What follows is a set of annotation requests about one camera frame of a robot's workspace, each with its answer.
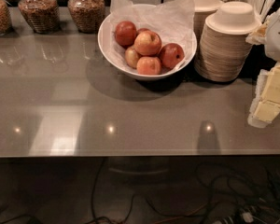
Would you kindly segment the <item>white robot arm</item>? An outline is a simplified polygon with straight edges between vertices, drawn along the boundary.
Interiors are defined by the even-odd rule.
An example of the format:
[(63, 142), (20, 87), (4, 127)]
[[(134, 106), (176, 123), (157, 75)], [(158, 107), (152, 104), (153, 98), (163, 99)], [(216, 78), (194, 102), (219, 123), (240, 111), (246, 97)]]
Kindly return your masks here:
[(259, 72), (247, 122), (265, 128), (280, 114), (280, 8), (269, 16), (265, 36), (259, 41), (264, 44), (265, 55), (276, 64), (270, 71)]

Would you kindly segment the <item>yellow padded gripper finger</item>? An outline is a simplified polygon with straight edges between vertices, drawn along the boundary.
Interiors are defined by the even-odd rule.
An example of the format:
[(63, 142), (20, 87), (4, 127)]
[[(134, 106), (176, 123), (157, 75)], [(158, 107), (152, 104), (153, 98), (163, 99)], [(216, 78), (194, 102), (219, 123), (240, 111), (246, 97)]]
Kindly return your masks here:
[(280, 114), (280, 62), (270, 71), (261, 70), (255, 88), (247, 122), (265, 128)]

